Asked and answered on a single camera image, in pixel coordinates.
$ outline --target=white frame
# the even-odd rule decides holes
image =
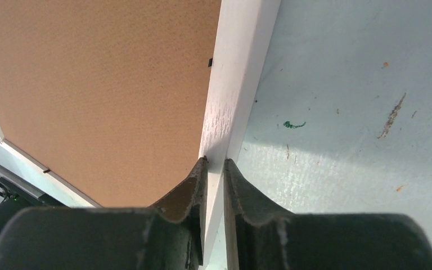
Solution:
[[[209,261],[223,213],[224,160],[237,160],[281,0],[222,0],[199,156],[209,160],[204,241]],[[36,171],[46,167],[5,139],[0,145]],[[99,205],[53,172],[42,173],[79,205]]]

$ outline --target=orange spot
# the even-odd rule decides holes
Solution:
[[[406,186],[406,185],[403,184],[403,185],[399,186],[399,187],[397,188],[397,192],[400,192],[404,186]]]

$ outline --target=brown stain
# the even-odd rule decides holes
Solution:
[[[400,192],[404,186],[406,186],[406,184],[403,184],[403,185],[399,186],[399,187],[397,188],[397,192]]]
[[[388,132],[390,131],[390,128],[392,127],[393,122],[395,121],[395,118],[398,115],[398,111],[402,108],[402,103],[403,103],[403,100],[405,99],[406,95],[407,95],[406,93],[403,94],[402,99],[400,99],[400,101],[398,101],[398,104],[391,111],[390,115],[388,116],[388,120],[386,121],[385,126],[383,127],[383,131],[377,139],[381,140],[381,139],[385,138],[386,135],[388,134]]]

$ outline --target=green paint mark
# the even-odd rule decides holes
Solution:
[[[305,122],[304,122],[304,124],[302,124],[302,125],[292,125],[292,124],[290,123],[290,121],[285,121],[285,122],[284,122],[284,127],[286,127],[286,128],[295,129],[295,128],[300,128],[300,127],[303,127],[303,126],[305,126]]]

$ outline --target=brown fiberboard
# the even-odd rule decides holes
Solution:
[[[0,1],[4,137],[103,206],[197,160],[220,0]]]

